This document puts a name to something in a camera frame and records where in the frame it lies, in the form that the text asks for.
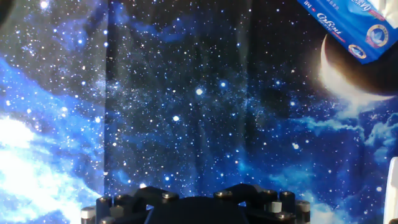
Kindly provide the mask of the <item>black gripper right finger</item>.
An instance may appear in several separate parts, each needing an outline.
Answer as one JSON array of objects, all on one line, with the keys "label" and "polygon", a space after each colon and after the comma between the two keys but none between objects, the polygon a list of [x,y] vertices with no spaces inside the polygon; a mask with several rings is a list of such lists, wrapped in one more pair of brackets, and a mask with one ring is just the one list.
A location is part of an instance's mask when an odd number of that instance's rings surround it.
[{"label": "black gripper right finger", "polygon": [[311,205],[291,191],[275,191],[259,185],[236,184],[213,197],[232,203],[247,223],[310,224]]}]

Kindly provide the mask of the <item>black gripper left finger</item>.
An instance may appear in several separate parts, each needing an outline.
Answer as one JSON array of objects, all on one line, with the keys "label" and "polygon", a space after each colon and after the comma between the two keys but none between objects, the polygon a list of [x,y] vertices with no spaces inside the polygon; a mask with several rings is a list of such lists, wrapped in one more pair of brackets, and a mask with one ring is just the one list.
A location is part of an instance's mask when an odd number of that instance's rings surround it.
[{"label": "black gripper left finger", "polygon": [[179,199],[179,194],[147,186],[129,194],[104,195],[81,209],[81,224],[148,224],[155,207]]}]

